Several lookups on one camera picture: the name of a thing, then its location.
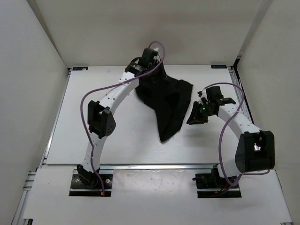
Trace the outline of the black pleated skirt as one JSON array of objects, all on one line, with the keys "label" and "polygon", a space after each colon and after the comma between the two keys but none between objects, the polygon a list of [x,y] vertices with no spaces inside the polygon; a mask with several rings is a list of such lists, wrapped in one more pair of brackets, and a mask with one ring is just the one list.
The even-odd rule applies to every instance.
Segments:
[{"label": "black pleated skirt", "polygon": [[139,79],[135,92],[146,106],[154,110],[162,143],[180,131],[192,90],[191,83],[168,76],[163,64],[150,75]]}]

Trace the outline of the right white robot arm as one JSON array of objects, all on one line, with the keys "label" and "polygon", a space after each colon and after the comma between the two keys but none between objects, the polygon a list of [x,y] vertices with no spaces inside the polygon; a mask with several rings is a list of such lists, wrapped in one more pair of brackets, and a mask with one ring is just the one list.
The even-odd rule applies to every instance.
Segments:
[{"label": "right white robot arm", "polygon": [[[210,116],[224,121],[218,141],[219,163],[211,170],[210,181],[215,187],[226,182],[233,184],[232,177],[264,175],[275,166],[275,137],[271,131],[263,131],[254,125],[231,97],[224,97],[219,85],[209,86],[198,92],[199,100],[193,103],[189,125],[208,123]],[[232,159],[223,161],[222,142],[226,128],[238,139]]]}]

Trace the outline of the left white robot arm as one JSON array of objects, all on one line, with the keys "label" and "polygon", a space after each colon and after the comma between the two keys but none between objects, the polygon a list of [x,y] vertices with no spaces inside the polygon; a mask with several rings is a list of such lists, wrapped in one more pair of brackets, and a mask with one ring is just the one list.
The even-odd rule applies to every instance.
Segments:
[{"label": "left white robot arm", "polygon": [[[113,117],[116,109],[126,96],[138,87],[140,79],[153,73],[162,64],[162,60],[163,57],[159,56],[158,48],[145,48],[142,56],[133,59],[125,68],[118,83],[89,91],[82,98],[80,114],[89,145],[83,162],[77,165],[77,171],[81,182],[88,188],[103,183],[99,175],[99,162],[104,143],[116,128]],[[83,115],[85,98],[91,93],[105,89],[110,90],[100,100],[88,103],[87,120],[85,120]]]}]

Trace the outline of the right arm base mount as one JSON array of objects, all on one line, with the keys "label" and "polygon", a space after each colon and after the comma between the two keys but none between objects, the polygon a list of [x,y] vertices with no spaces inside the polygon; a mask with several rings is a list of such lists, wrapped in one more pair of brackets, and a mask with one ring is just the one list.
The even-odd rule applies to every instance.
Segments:
[{"label": "right arm base mount", "polygon": [[230,186],[217,168],[212,168],[211,173],[196,173],[192,180],[196,182],[198,199],[242,197],[239,185]]}]

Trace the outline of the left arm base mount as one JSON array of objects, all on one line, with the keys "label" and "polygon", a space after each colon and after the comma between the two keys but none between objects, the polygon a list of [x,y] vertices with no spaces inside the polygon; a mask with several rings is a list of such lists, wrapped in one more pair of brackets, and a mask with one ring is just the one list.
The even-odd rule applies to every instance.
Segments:
[{"label": "left arm base mount", "polygon": [[113,174],[86,171],[82,165],[73,170],[69,196],[111,197]]}]

